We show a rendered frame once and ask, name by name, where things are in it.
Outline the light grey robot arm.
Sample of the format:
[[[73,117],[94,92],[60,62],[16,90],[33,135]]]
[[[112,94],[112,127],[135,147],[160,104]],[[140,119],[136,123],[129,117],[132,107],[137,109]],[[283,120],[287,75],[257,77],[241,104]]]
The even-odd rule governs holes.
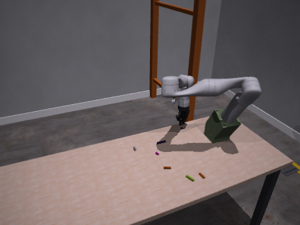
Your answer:
[[[179,75],[177,78],[166,76],[162,78],[161,84],[162,96],[176,97],[172,99],[172,103],[178,103],[180,107],[184,108],[190,105],[190,97],[216,97],[227,90],[242,88],[242,92],[238,92],[221,113],[222,119],[229,124],[233,123],[247,106],[261,95],[260,84],[255,77],[203,79],[193,85],[194,78],[192,76]]]

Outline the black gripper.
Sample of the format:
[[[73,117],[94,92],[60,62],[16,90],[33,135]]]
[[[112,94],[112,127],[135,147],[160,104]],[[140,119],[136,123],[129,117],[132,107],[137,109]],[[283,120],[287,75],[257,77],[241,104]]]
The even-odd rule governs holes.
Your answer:
[[[178,105],[178,110],[179,110],[179,112],[178,112],[178,115],[176,115],[176,119],[177,119],[177,121],[179,121],[179,126],[182,126],[183,124],[185,124],[186,118],[188,118],[188,115],[190,112],[189,106],[184,108],[184,107],[180,107]],[[184,110],[186,110],[186,111],[184,111]]]

